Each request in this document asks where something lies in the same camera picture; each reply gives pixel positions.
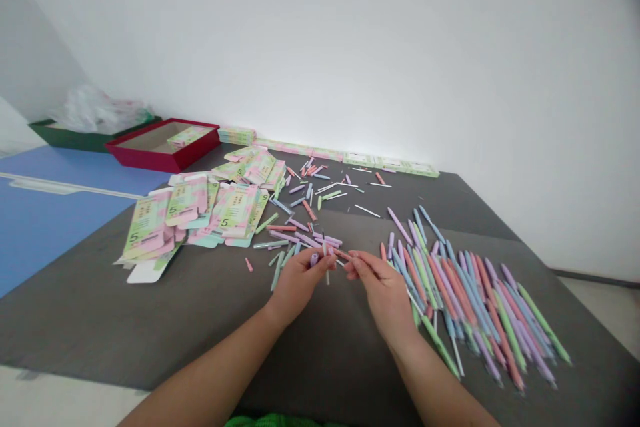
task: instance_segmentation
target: finger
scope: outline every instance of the finger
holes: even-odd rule
[[[351,261],[355,266],[356,272],[362,279],[362,283],[365,284],[365,289],[369,290],[371,288],[375,288],[379,283],[379,280],[375,276],[375,273],[371,269],[371,266],[358,257],[354,257]]]
[[[322,257],[322,249],[308,248],[308,249],[301,250],[299,254],[291,257],[291,260],[299,264],[303,264],[304,266],[308,266],[309,262],[311,261],[311,256],[313,254],[318,254],[318,256]]]
[[[335,260],[336,256],[322,257],[322,260],[311,267],[306,275],[313,279],[314,285],[317,284],[317,282],[325,275],[325,272],[335,264]]]
[[[349,250],[349,253],[353,257],[361,258],[367,262],[379,278],[390,278],[395,273],[393,267],[391,267],[385,260],[380,260],[369,252],[365,252],[363,250]]]

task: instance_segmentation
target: white wall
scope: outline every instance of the white wall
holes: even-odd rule
[[[551,266],[640,280],[638,0],[36,0],[163,115],[455,171]]]
[[[34,0],[0,0],[0,96],[28,121],[43,120],[64,103],[70,87],[84,82],[82,68]],[[0,113],[3,123],[4,107]],[[13,132],[18,143],[30,142],[29,135],[18,135]]]

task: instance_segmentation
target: green box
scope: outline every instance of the green box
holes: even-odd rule
[[[42,140],[51,145],[51,147],[109,153],[105,147],[105,143],[159,121],[162,121],[160,117],[154,117],[145,123],[111,135],[105,135],[104,133],[79,133],[61,128],[51,128],[48,125],[55,123],[55,121],[51,119],[30,123],[29,127],[37,133]]]

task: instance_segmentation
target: pink box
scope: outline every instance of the pink box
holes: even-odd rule
[[[186,147],[171,151],[167,140],[198,125],[212,130]],[[107,142],[105,147],[125,167],[181,173],[220,145],[220,125],[171,118]]]

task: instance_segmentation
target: cardboard box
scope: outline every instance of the cardboard box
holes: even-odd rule
[[[154,117],[148,122],[141,123],[140,125],[112,135],[105,135],[104,133],[79,133],[57,126],[51,127],[50,125],[55,124],[55,121],[51,119],[30,123],[29,127],[37,133],[42,140],[51,145],[51,147],[109,153],[109,150],[105,147],[107,142],[160,121],[162,121],[160,117]]]
[[[186,147],[173,151],[168,139],[194,125],[212,130]],[[171,118],[107,143],[111,154],[125,167],[181,173],[220,145],[218,125]]]

